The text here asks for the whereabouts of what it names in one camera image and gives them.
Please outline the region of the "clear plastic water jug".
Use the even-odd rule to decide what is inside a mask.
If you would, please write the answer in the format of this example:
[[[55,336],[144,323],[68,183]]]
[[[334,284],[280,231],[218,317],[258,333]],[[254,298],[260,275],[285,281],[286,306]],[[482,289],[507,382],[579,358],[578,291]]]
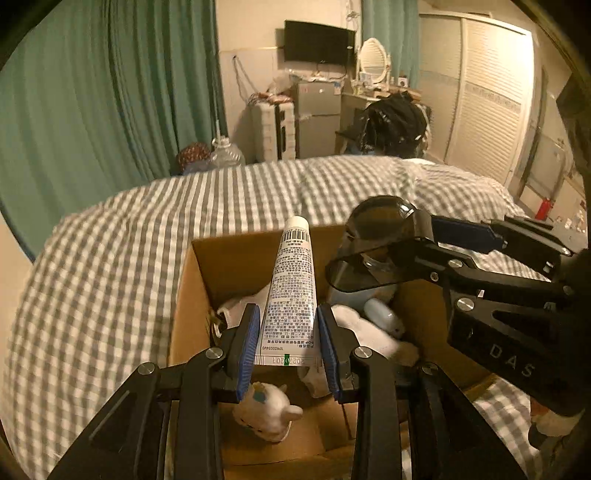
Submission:
[[[213,168],[229,168],[245,165],[245,156],[242,150],[233,144],[228,136],[221,134],[219,121],[215,121],[215,134],[211,141],[211,155],[209,162]]]

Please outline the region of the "small green curtain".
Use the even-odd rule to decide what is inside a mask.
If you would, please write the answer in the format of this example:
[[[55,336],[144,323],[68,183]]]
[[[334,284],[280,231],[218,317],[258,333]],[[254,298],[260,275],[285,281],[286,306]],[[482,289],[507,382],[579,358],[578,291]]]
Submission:
[[[391,55],[392,77],[406,75],[416,88],[420,69],[420,16],[417,0],[363,0],[363,40],[376,38]]]

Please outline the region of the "white cream tube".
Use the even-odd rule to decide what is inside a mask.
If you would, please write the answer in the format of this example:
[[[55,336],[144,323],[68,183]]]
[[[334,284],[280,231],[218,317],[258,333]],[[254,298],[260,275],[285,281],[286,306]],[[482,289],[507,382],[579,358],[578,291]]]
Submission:
[[[271,276],[256,365],[311,367],[322,362],[315,327],[317,287],[308,221],[287,220]]]

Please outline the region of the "large green curtain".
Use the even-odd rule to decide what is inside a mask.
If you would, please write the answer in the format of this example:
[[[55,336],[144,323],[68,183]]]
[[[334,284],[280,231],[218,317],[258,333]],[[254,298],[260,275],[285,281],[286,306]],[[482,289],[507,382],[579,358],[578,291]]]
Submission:
[[[177,173],[226,127],[212,1],[42,1],[1,71],[1,212],[36,258],[62,218]]]

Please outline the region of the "wooden dressing table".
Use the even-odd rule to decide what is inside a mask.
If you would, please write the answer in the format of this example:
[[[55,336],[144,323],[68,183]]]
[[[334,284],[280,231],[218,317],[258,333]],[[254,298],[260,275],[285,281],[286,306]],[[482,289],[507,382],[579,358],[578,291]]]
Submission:
[[[399,91],[367,100],[365,107],[353,111],[353,120],[335,134],[355,140],[418,141],[426,130],[427,119],[419,104],[408,91]]]

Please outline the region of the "grey checkered bed duvet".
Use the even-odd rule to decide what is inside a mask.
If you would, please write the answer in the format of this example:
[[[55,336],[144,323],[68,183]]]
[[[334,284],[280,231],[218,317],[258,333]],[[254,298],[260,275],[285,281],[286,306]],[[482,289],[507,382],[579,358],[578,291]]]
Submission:
[[[164,365],[191,241],[313,226],[394,195],[473,222],[518,216],[499,182],[386,156],[254,164],[152,182],[62,219],[37,256],[8,340],[1,419],[32,479],[46,478],[144,361]]]

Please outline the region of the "black wall television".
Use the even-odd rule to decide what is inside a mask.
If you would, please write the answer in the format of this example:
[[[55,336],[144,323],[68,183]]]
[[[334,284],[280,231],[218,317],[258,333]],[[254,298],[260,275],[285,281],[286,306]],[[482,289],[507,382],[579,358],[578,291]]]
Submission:
[[[310,62],[346,66],[355,52],[356,32],[335,26],[284,21],[283,58],[291,62]]]

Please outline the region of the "white oval vanity mirror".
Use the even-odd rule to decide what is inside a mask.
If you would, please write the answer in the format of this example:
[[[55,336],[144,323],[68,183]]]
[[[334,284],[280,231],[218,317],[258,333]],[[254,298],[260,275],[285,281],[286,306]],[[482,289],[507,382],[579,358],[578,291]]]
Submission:
[[[391,56],[375,37],[363,42],[358,54],[358,79],[367,84],[379,85],[389,81]]]

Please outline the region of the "white hair dryer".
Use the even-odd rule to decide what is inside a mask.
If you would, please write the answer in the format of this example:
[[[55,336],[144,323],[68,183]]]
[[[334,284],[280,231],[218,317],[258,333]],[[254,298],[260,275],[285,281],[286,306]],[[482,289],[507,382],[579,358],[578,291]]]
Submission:
[[[229,328],[235,328],[242,320],[242,314],[247,304],[252,303],[259,306],[260,316],[263,316],[266,309],[266,301],[270,292],[270,284],[254,295],[242,298],[232,298],[224,302],[215,311],[211,312],[211,332],[216,338]]]

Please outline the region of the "silver mini fridge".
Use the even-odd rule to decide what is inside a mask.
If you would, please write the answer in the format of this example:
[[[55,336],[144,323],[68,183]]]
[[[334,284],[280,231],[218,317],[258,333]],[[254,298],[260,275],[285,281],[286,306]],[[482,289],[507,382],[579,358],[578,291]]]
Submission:
[[[295,84],[297,157],[325,157],[335,153],[335,132],[341,121],[341,93],[332,82]]]

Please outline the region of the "white cartoon figurine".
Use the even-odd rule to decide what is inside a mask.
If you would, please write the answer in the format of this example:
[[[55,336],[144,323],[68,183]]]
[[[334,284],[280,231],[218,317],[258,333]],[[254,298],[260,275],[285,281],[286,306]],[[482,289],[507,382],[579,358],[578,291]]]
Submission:
[[[235,405],[232,416],[260,439],[280,443],[287,439],[291,425],[303,419],[304,410],[290,403],[286,385],[255,382]]]

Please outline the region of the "brown cardboard box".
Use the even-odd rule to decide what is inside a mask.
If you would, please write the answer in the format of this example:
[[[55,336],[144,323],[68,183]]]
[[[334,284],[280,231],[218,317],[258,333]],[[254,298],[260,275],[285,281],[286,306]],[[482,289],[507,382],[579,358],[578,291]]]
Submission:
[[[259,293],[270,282],[280,232],[256,232],[192,240],[186,251],[171,334],[169,362],[184,363],[211,344],[211,313],[232,298]],[[392,303],[409,328],[421,357],[441,367],[476,399],[494,377],[448,345],[447,312],[440,287],[424,280],[400,285]],[[238,425],[221,405],[221,455],[228,479],[337,479],[351,473],[356,405],[312,398],[294,367],[257,366],[256,381],[286,385],[304,417],[287,439],[272,444]]]

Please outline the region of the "black sunglasses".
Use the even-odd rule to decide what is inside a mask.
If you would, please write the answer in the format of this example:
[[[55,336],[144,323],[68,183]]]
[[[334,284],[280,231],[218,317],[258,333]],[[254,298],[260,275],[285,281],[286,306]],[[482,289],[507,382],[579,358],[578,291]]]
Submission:
[[[325,278],[354,293],[422,277],[417,258],[435,243],[432,217],[398,196],[371,197],[353,209]]]

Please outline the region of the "white louvered wardrobe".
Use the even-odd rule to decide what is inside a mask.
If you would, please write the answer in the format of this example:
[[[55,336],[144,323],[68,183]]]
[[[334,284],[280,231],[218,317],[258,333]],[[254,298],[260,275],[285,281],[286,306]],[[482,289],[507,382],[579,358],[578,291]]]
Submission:
[[[509,185],[534,99],[531,32],[466,13],[420,20],[418,88],[432,112],[427,158]]]

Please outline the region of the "white sock bundle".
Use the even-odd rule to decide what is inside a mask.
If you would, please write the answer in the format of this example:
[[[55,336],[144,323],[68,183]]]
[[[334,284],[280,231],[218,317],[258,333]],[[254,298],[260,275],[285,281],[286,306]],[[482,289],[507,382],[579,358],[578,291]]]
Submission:
[[[377,327],[374,323],[360,317],[353,308],[336,304],[332,306],[339,327],[352,330],[361,346],[372,348],[391,361],[404,366],[413,367],[420,358],[419,349],[410,342],[398,340],[387,332]],[[331,394],[325,367],[320,366],[298,367],[298,378],[308,388],[312,398],[318,399]]]

